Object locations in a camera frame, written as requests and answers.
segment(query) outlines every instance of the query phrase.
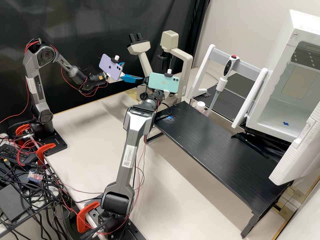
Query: white table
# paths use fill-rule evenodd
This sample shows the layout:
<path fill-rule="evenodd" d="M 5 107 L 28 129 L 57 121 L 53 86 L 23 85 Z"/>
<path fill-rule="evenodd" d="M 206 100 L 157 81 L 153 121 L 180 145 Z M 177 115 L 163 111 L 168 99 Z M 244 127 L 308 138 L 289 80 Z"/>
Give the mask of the white table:
<path fill-rule="evenodd" d="M 123 120 L 133 104 L 130 96 L 120 93 L 54 116 L 54 127 L 68 148 L 46 160 L 63 183 L 81 191 L 103 192 L 116 179 L 126 139 Z M 141 140 L 138 158 L 142 146 Z M 144 174 L 130 219 L 146 239 L 241 239 L 240 230 L 148 145 Z M 72 189 L 69 193 L 75 201 L 95 196 Z M 82 209 L 84 203 L 77 206 Z"/>

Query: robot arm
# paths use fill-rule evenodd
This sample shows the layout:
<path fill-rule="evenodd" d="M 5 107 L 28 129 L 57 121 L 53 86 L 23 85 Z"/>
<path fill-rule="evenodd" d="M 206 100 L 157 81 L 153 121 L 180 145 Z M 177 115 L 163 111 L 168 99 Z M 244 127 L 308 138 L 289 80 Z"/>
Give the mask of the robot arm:
<path fill-rule="evenodd" d="M 117 179 L 105 188 L 100 204 L 109 216 L 114 214 L 120 217 L 129 215 L 131 212 L 134 190 L 130 185 L 130 178 L 138 145 L 141 137 L 150 132 L 156 115 L 155 110 L 163 99 L 163 91 L 155 90 L 142 104 L 134 105 L 127 110 L 123 123 L 123 128 L 127 131 L 127 139 Z"/>
<path fill-rule="evenodd" d="M 94 86 L 106 83 L 107 77 L 104 73 L 85 76 L 77 66 L 72 66 L 52 45 L 46 44 L 41 39 L 29 42 L 23 58 L 23 66 L 26 71 L 26 81 L 31 94 L 31 111 L 37 122 L 42 126 L 40 132 L 52 133 L 54 131 L 52 118 L 53 114 L 46 102 L 39 69 L 50 62 L 57 62 L 65 69 L 69 77 L 86 91 Z"/>

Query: black electronic device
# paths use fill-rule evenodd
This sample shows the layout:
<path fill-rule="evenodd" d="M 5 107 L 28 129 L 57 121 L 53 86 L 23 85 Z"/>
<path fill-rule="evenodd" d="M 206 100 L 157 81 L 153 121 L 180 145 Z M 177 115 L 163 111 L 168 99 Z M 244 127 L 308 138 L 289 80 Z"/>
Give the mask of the black electronic device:
<path fill-rule="evenodd" d="M 9 184 L 0 190 L 0 208 L 7 218 L 13 222 L 30 209 L 31 205 Z"/>
<path fill-rule="evenodd" d="M 37 160 L 36 154 L 24 154 L 24 152 L 27 152 L 27 150 L 23 149 L 19 155 L 19 160 L 22 164 L 28 164 Z M 3 144 L 0 147 L 0 157 L 8 159 L 11 163 L 18 163 L 17 154 L 18 151 L 15 149 L 14 146 L 11 146 L 9 144 Z"/>

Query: black shelf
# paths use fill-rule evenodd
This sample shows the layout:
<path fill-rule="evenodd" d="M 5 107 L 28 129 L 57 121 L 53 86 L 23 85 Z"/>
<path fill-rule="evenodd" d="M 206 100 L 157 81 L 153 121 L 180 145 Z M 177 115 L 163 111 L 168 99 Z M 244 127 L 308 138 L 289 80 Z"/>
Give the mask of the black shelf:
<path fill-rule="evenodd" d="M 159 112 L 165 115 L 169 110 Z M 269 175 L 276 162 L 210 121 L 186 102 L 172 107 L 172 117 L 155 125 L 252 210 L 258 222 L 289 186 L 275 185 Z"/>

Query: wire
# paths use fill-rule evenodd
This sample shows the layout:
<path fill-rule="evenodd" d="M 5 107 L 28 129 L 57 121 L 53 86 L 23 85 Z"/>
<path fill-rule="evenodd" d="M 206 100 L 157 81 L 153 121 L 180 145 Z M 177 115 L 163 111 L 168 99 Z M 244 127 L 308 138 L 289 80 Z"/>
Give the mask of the wire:
<path fill-rule="evenodd" d="M 169 107 L 166 103 L 163 103 L 163 102 L 161 104 L 166 105 L 170 109 L 170 113 L 167 114 L 167 115 L 161 116 L 161 117 L 157 117 L 155 120 L 161 120 L 161 119 L 167 118 L 167 117 L 171 116 L 171 114 L 172 114 L 172 108 L 171 107 Z"/>
<path fill-rule="evenodd" d="M 67 80 L 66 80 L 66 78 L 64 77 L 64 75 L 63 75 L 63 70 L 62 70 L 62 67 L 61 67 L 61 75 L 62 75 L 62 78 L 63 78 L 63 80 L 70 86 L 70 87 L 72 87 L 72 88 L 74 88 L 74 89 L 76 89 L 82 96 L 84 96 L 84 97 L 93 97 L 95 94 L 96 94 L 96 92 L 97 92 L 97 90 L 99 89 L 99 88 L 104 88 L 104 87 L 106 87 L 106 86 L 104 86 L 104 87 L 99 87 L 99 86 L 97 86 L 95 89 L 93 89 L 91 92 L 89 92 L 89 93 L 83 93 L 83 92 L 81 92 L 81 87 L 83 86 L 83 84 L 87 81 L 87 79 L 88 79 L 88 77 L 86 76 L 86 80 L 83 82 L 83 84 L 80 86 L 80 88 L 78 89 L 78 88 L 76 88 L 75 86 L 73 86 L 72 84 L 70 84 Z"/>
<path fill-rule="evenodd" d="M 35 42 L 29 42 L 27 45 L 26 45 L 26 47 L 25 47 L 25 49 L 24 49 L 24 53 L 26 53 L 27 52 L 27 50 L 28 50 L 28 48 L 29 47 L 31 47 L 32 45 L 34 45 L 34 44 L 36 44 L 36 43 L 39 43 L 39 40 L 37 40 L 37 41 L 35 41 Z"/>
<path fill-rule="evenodd" d="M 95 198 L 89 198 L 89 199 L 85 199 L 85 200 L 81 200 L 81 201 L 73 201 L 75 203 L 82 203 L 82 202 L 87 202 L 87 201 L 90 201 L 90 200 L 94 200 L 94 199 L 102 199 L 102 197 L 95 197 Z"/>
<path fill-rule="evenodd" d="M 66 185 L 66 186 L 68 186 L 69 188 L 71 188 L 72 190 L 77 191 L 77 192 L 89 193 L 89 194 L 102 194 L 102 193 L 95 193 L 95 192 L 84 192 L 84 191 L 80 191 L 80 190 L 77 190 L 77 189 L 71 187 L 70 185 L 68 185 L 68 184 L 66 184 L 66 183 L 63 183 L 63 185 Z"/>
<path fill-rule="evenodd" d="M 133 181 L 132 181 L 132 188 L 134 189 L 134 180 L 136 177 L 136 168 L 137 168 L 137 156 L 134 159 L 134 173 L 133 173 Z"/>
<path fill-rule="evenodd" d="M 11 116 L 9 116 L 9 117 L 6 117 L 6 118 L 3 119 L 2 121 L 0 121 L 0 124 L 1 124 L 3 121 L 7 120 L 8 118 L 16 117 L 16 116 L 21 115 L 21 114 L 27 109 L 27 106 L 28 106 L 28 104 L 29 104 L 29 89 L 28 89 L 27 79 L 26 79 L 26 89 L 27 89 L 27 96 L 28 96 L 28 98 L 27 98 L 27 104 L 26 104 L 25 108 L 24 108 L 24 109 L 22 110 L 22 112 L 19 113 L 19 114 L 15 114 L 15 115 L 11 115 Z"/>

